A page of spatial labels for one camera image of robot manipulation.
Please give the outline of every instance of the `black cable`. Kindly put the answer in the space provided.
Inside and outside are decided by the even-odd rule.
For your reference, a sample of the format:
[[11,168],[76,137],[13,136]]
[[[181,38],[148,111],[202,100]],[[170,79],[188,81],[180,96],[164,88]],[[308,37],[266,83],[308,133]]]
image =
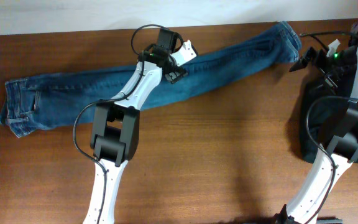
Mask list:
[[320,43],[320,45],[323,47],[323,49],[325,50],[325,51],[329,51],[329,47],[327,47],[327,45],[325,45],[319,38],[317,38],[316,36],[314,36],[314,35],[311,35],[310,36],[311,38],[313,38],[314,40],[317,40],[317,42],[319,42]]
[[[355,37],[358,39],[358,35],[357,34],[354,34],[352,32],[345,32],[345,31],[330,31],[330,32],[317,32],[317,33],[311,33],[311,34],[300,34],[300,37],[314,37],[314,36],[317,36],[317,35],[329,35],[329,34],[341,34],[341,35],[349,35],[349,36],[352,36],[352,37]],[[308,133],[308,137],[310,138],[310,140],[313,142],[313,144],[315,144],[317,146],[317,148],[319,150],[321,150],[321,152],[323,152],[325,155],[328,156],[330,162],[331,162],[331,165],[333,167],[333,171],[332,171],[332,177],[331,177],[331,181],[329,183],[329,186],[328,186],[328,189],[327,189],[327,192],[325,193],[324,195],[324,198],[323,200],[321,201],[320,203],[320,206],[317,208],[317,211],[313,214],[312,217],[309,218],[309,220],[305,223],[305,224],[308,224],[310,221],[312,221],[312,219],[317,216],[317,214],[320,212],[321,208],[323,207],[328,195],[329,195],[329,192],[331,191],[331,188],[333,187],[334,185],[334,181],[335,181],[335,173],[336,173],[336,164],[335,164],[335,161],[334,159],[331,157],[331,155],[329,155],[327,153],[327,151],[324,149],[323,146],[321,146],[320,144],[318,144],[318,142],[316,140],[314,140],[313,136],[311,135],[310,133],[310,129],[309,129],[309,116],[310,116],[310,113],[311,113],[311,109],[317,105],[319,102],[323,101],[323,100],[328,100],[328,99],[337,99],[337,100],[349,100],[349,101],[356,101],[358,102],[358,99],[357,98],[351,98],[351,97],[345,97],[345,96],[323,96],[319,99],[317,99],[316,101],[314,101],[310,107],[309,107],[309,110],[306,114],[306,132]]]
[[137,29],[135,30],[134,34],[132,34],[132,37],[131,37],[131,47],[132,47],[132,51],[133,51],[135,54],[137,54],[137,55],[139,55],[140,53],[137,53],[136,50],[135,50],[135,48],[134,48],[134,38],[135,38],[136,33],[138,33],[138,31],[140,31],[141,29],[146,28],[146,27],[159,27],[159,28],[161,28],[161,29],[170,30],[170,29],[168,29],[168,28],[166,28],[166,27],[164,27],[164,26],[157,25],[157,24],[147,24],[147,25],[144,25],[144,26],[141,26],[141,27],[137,28]]
[[144,60],[142,61],[142,70],[140,71],[139,73],[139,78],[138,80],[136,81],[134,87],[130,90],[130,92],[128,94],[125,94],[124,93],[124,96],[120,97],[120,98],[116,98],[116,99],[110,99],[110,100],[98,100],[98,101],[95,101],[95,102],[92,102],[88,105],[86,105],[81,111],[80,113],[78,114],[78,116],[75,118],[75,121],[74,121],[74,127],[73,127],[73,142],[74,142],[74,146],[76,147],[76,149],[82,154],[84,155],[85,157],[87,157],[88,159],[90,159],[92,162],[94,162],[95,164],[97,164],[98,166],[100,166],[100,168],[102,168],[102,171],[103,171],[103,175],[104,175],[104,181],[103,181],[103,196],[102,196],[102,203],[101,203],[101,207],[99,209],[99,215],[98,215],[98,221],[96,222],[96,224],[99,224],[99,221],[100,221],[100,217],[102,215],[102,211],[103,211],[103,205],[104,205],[104,199],[106,197],[106,185],[107,185],[107,172],[108,170],[106,170],[104,168],[104,166],[99,162],[97,161],[95,158],[91,157],[90,155],[88,155],[87,153],[85,153],[79,146],[78,146],[78,143],[77,143],[77,138],[76,138],[76,127],[78,125],[78,122],[80,120],[80,117],[81,115],[88,109],[90,108],[91,106],[94,106],[98,103],[114,103],[116,101],[120,101],[120,100],[125,100],[128,96],[130,96],[136,89],[136,87],[139,85],[142,77],[143,77],[143,72],[144,72]]

